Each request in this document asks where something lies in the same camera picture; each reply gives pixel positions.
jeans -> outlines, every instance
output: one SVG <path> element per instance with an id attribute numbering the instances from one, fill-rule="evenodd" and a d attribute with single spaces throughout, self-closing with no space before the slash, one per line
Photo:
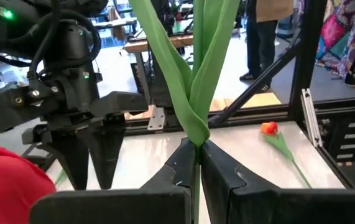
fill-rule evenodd
<path id="1" fill-rule="evenodd" d="M 247 19 L 247 67 L 254 78 L 259 77 L 274 62 L 277 24 L 278 21 L 256 22 L 256 18 L 251 16 Z"/>

black shoe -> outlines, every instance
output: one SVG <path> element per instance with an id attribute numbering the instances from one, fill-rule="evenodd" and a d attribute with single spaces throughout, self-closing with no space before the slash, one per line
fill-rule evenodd
<path id="1" fill-rule="evenodd" d="M 264 85 L 260 90 L 257 91 L 257 93 L 265 93 L 270 89 L 270 85 L 266 84 Z"/>
<path id="2" fill-rule="evenodd" d="M 249 80 L 255 80 L 255 79 L 256 79 L 256 78 L 255 78 L 253 75 L 249 74 L 249 72 L 246 73 L 245 75 L 239 77 L 239 81 L 241 81 L 241 82 L 243 82 L 243 81 L 249 81 Z"/>

metal bracket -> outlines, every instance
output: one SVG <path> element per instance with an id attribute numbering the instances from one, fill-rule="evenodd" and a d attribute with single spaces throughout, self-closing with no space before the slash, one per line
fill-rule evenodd
<path id="1" fill-rule="evenodd" d="M 311 97 L 310 89 L 302 89 L 302 94 L 300 95 L 300 98 L 302 99 L 302 106 L 308 137 L 310 138 L 310 141 L 313 146 L 322 147 L 320 128 L 318 127 L 313 98 Z"/>
<path id="2" fill-rule="evenodd" d="M 162 130 L 165 126 L 165 111 L 164 108 L 158 108 L 154 106 L 152 110 L 152 116 L 148 123 L 149 131 Z"/>

workbench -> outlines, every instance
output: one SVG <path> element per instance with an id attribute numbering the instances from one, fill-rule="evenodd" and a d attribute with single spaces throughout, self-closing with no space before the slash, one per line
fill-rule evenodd
<path id="1" fill-rule="evenodd" d="M 328 164 L 295 122 L 279 123 L 298 166 L 313 188 L 344 188 Z M 185 133 L 163 133 L 126 137 L 122 144 L 112 189 L 138 189 L 164 164 Z M 293 164 L 261 136 L 259 125 L 212 129 L 210 139 L 241 164 L 281 188 L 300 189 L 306 185 Z M 56 161 L 47 171 L 54 181 L 61 172 Z M 88 168 L 88 190 L 99 189 L 93 164 Z M 68 179 L 58 191 L 73 190 Z M 205 196 L 201 191 L 200 224 L 209 224 Z"/>

white table surface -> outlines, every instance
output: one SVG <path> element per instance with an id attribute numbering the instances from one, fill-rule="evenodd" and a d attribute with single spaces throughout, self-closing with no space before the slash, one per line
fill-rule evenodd
<path id="1" fill-rule="evenodd" d="M 279 123 L 289 149 L 292 151 L 313 188 L 344 188 L 309 140 L 294 122 Z M 165 163 L 180 144 L 184 133 L 164 133 L 126 137 L 122 144 L 111 189 L 138 189 Z M 261 136 L 259 125 L 212 129 L 210 139 L 241 164 L 281 188 L 305 188 L 304 181 L 293 164 Z M 57 178 L 61 165 L 56 161 L 47 171 Z M 73 190 L 69 180 L 57 186 Z M 88 168 L 87 189 L 99 189 L 93 164 Z M 200 223 L 208 224 L 205 197 L 201 191 Z"/>

